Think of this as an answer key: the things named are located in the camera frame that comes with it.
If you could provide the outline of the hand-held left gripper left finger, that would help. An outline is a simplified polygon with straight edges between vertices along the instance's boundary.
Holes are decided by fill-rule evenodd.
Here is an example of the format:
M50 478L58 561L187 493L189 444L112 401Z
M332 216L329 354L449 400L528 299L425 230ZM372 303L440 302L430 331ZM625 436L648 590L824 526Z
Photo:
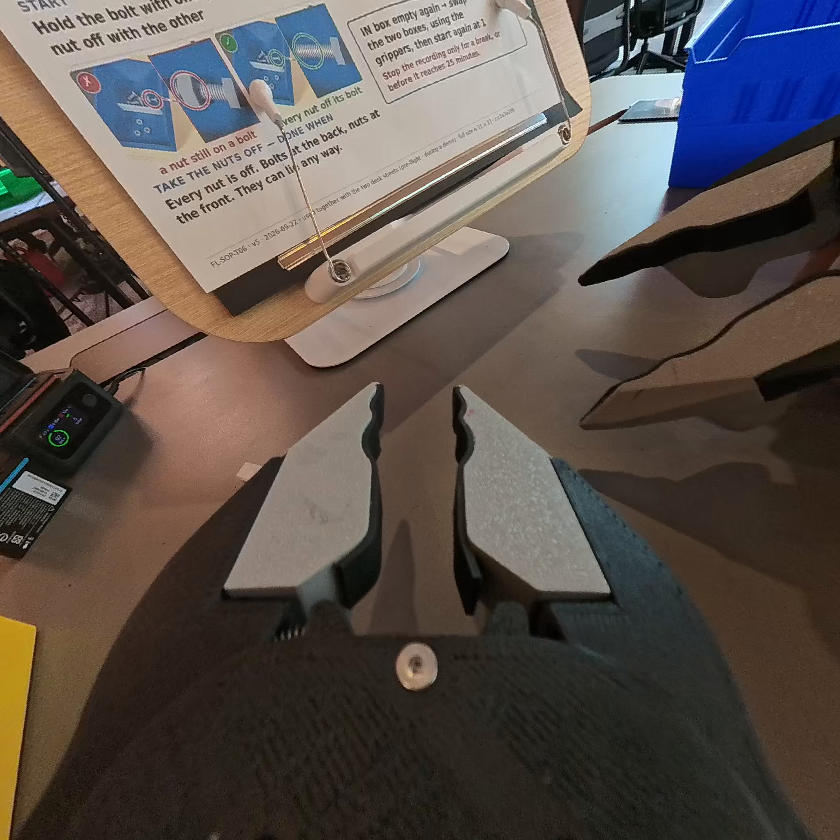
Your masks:
M224 583L230 599L353 609L382 568L385 390L373 382L291 446Z

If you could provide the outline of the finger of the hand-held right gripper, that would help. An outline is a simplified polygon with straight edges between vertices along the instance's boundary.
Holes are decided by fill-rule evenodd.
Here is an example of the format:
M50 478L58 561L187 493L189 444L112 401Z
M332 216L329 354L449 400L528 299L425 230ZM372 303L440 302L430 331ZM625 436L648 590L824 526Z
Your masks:
M805 283L730 322L709 341L612 386L585 414L586 430L699 417L760 425L765 409L838 381L839 285Z
M693 293L740 293L766 264L828 245L839 229L839 122L744 165L599 259L593 287L663 267Z

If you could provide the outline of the black flat pad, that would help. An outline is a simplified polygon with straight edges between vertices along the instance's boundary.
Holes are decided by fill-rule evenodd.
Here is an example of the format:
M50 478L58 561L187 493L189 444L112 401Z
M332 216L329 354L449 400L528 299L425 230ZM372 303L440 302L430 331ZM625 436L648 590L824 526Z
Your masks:
M676 122L682 97L642 99L634 101L619 117L620 123Z

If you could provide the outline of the black office chair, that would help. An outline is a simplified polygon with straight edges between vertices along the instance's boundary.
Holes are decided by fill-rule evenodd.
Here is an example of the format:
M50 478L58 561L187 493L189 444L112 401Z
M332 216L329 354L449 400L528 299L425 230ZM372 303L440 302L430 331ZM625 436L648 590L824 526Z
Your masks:
M582 6L581 38L590 80L609 71L682 72L687 43L703 2L587 1Z

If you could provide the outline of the printed instruction sheet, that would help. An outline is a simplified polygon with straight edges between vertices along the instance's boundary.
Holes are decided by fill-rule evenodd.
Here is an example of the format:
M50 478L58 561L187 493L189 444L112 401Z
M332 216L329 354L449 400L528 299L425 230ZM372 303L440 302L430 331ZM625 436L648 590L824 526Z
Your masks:
M204 292L557 108L536 2L2 2L2 35Z

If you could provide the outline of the black labelled box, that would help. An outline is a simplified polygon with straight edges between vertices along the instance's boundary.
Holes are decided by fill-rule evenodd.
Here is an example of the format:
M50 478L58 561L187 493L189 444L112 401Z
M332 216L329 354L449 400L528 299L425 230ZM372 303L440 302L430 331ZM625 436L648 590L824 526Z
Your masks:
M21 560L70 498L72 489L27 456L11 456L2 465L1 555Z

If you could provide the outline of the green plastic item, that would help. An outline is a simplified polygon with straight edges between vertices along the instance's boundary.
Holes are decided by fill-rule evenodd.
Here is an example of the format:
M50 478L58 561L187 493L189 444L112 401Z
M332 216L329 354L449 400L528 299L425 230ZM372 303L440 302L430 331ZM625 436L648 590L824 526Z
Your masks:
M1 170L1 210L26 203L43 192L38 181L30 176L17 176L12 170Z

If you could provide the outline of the blue plastic bin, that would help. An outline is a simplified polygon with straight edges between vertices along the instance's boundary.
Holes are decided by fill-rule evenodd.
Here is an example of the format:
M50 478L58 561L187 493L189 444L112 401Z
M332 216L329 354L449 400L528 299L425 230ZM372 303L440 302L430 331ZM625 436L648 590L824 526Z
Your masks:
M838 1L728 2L689 44L668 185L709 187L838 111Z

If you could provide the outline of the black charger with display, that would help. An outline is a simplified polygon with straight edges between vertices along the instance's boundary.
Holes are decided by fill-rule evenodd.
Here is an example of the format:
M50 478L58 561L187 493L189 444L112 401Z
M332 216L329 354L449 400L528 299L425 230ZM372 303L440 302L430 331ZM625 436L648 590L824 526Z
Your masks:
M73 371L40 397L24 435L36 463L61 476L85 465L123 414L108 390Z

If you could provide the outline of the instruction sheet on wooden stand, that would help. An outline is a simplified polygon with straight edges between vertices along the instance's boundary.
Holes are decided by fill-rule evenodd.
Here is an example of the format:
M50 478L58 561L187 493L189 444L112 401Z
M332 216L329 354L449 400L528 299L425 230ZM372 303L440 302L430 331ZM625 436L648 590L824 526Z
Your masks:
M446 177L423 190L406 188L373 215L318 235L320 250L270 260L215 293L204 292L130 196L100 161L47 90L2 35L2 118L58 181L157 300L197 331L226 340L287 340L304 361L337 364L345 328L313 328L334 312L346 318L350 302L384 303L395 291L415 293L415 278L432 277L416 303L396 303L380 316L383 330L358 336L376 342L508 253L506 239L470 225L542 175L567 162L590 127L592 97L581 45L579 12L569 2L536 2L548 32L555 74L580 106L575 116L530 119L485 153L458 159Z

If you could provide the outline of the yellow sheet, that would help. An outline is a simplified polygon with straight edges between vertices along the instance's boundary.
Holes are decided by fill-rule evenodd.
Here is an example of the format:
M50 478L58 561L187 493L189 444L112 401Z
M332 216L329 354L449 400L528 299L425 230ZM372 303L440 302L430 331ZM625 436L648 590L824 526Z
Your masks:
M28 694L35 659L35 626L1 617L1 838L12 836Z

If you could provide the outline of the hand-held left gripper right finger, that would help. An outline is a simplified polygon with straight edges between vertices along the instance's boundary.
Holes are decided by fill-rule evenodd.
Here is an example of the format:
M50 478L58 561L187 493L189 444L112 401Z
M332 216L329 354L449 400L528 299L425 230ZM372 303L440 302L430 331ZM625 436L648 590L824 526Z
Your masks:
M453 390L454 574L461 605L607 602L611 587L549 453L464 385Z

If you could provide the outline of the black metal rack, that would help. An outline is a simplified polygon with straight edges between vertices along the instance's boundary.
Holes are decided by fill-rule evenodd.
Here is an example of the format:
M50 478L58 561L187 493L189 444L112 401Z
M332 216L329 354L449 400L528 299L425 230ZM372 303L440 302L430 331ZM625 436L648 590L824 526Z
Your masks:
M1 210L1 345L22 360L151 298L65 189L1 121L1 170L43 192Z

